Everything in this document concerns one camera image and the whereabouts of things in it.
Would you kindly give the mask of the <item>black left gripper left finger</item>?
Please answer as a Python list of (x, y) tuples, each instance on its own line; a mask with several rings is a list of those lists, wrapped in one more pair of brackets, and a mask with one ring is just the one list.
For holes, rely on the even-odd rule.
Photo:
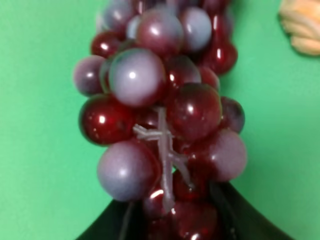
[(100, 216), (82, 233), (78, 240), (144, 240), (146, 218), (142, 202), (112, 200)]

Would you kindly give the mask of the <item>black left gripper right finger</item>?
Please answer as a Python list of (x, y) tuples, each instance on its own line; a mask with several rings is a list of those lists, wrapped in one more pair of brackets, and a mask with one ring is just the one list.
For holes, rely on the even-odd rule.
[(227, 240), (291, 240), (292, 237), (256, 210), (229, 182), (209, 184)]

